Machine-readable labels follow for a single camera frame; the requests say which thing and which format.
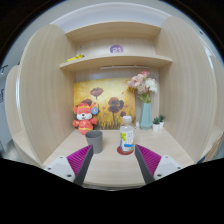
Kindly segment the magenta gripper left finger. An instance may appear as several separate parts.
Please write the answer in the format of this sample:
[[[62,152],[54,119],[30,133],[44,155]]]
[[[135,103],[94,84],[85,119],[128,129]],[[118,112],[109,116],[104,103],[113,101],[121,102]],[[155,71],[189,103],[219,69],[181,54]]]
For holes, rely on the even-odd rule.
[[[88,145],[67,157],[68,163],[75,174],[74,183],[76,185],[83,185],[92,156],[93,146]]]

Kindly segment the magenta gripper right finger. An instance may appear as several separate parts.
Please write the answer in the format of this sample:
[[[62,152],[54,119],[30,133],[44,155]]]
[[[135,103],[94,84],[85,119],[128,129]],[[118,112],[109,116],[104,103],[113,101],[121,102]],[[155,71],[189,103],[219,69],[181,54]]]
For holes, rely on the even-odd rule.
[[[159,165],[161,156],[138,144],[135,145],[135,156],[145,183],[150,184],[154,182],[154,173]]]

